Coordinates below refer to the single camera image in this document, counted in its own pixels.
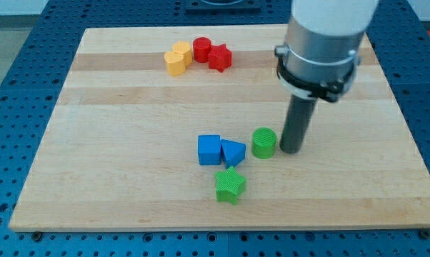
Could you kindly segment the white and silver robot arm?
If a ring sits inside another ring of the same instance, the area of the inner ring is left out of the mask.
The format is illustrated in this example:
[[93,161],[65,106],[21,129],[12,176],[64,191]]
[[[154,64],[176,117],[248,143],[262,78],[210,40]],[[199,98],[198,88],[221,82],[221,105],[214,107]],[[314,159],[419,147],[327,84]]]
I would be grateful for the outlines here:
[[293,0],[277,76],[292,96],[336,102],[350,90],[379,0]]

